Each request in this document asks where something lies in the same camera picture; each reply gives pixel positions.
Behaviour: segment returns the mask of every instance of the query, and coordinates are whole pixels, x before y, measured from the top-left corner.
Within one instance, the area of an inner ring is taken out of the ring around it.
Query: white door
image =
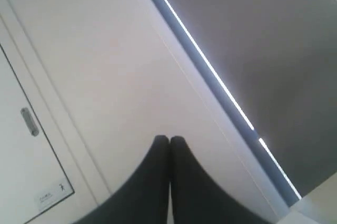
[[[0,223],[27,223],[73,193],[0,50]]]

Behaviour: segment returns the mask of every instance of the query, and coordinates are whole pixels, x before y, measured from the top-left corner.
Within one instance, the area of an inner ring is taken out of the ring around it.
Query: sticker
[[[65,197],[72,194],[73,188],[70,186],[66,178],[54,183],[48,189],[41,191],[34,197],[34,201],[40,212],[46,210],[52,205],[60,202]]]

